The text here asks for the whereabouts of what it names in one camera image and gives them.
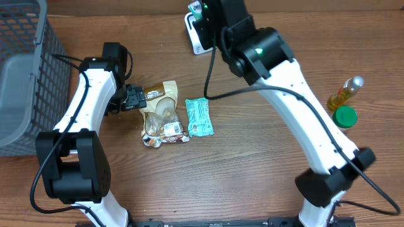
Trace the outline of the brown snack packet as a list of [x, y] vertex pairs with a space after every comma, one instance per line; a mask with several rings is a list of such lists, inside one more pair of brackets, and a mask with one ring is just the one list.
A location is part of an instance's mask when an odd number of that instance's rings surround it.
[[146, 107], [139, 109], [143, 116], [142, 141], [145, 146], [159, 148], [163, 143], [187, 143], [176, 112], [178, 88], [175, 81], [164, 81], [145, 90]]

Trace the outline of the light blue wipes pack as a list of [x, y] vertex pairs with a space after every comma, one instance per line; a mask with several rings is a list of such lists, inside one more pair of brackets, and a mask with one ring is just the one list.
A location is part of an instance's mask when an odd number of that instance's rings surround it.
[[186, 100], [189, 136], [203, 137], [214, 135], [210, 119], [209, 102], [205, 98]]

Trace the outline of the yellow bottle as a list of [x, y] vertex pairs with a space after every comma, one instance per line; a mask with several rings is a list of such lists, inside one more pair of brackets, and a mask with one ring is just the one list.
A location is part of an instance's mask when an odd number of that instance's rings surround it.
[[349, 99], [355, 96], [358, 91], [363, 87], [364, 79], [361, 76], [355, 76], [348, 79], [344, 85], [334, 94], [331, 95], [327, 107], [332, 111], [337, 110], [343, 106]]

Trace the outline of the green lid jar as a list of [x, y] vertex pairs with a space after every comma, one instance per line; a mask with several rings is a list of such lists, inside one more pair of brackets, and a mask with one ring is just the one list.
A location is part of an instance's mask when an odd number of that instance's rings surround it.
[[333, 112], [333, 122], [343, 130], [353, 127], [358, 121], [355, 109], [349, 106], [342, 106]]

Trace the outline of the teal tissue pack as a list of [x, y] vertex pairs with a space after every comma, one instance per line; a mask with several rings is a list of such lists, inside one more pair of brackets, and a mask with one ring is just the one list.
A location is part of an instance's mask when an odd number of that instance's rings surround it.
[[192, 13], [192, 15], [194, 16], [196, 21], [202, 19], [203, 7], [202, 7], [200, 0], [193, 1], [187, 7], [190, 10], [190, 12]]

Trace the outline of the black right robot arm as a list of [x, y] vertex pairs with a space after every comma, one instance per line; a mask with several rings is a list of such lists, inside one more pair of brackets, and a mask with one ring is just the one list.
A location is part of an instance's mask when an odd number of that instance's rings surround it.
[[304, 197], [294, 218], [270, 218], [270, 226], [354, 226], [335, 215], [354, 180], [376, 159], [333, 123], [306, 83], [290, 46], [272, 27], [257, 28], [243, 1], [196, 1], [193, 23], [201, 45], [219, 50], [248, 91], [260, 93], [302, 147], [309, 168], [295, 179]]

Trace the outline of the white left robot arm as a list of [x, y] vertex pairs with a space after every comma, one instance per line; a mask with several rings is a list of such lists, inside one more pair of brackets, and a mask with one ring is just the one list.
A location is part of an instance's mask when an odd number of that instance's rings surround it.
[[80, 210], [92, 226], [133, 226], [110, 190], [110, 165], [98, 137], [108, 114], [146, 107], [143, 88], [126, 82], [133, 57], [119, 42], [106, 42], [101, 57], [86, 57], [76, 69], [79, 83], [66, 113], [35, 140], [40, 167], [31, 206], [43, 214]]

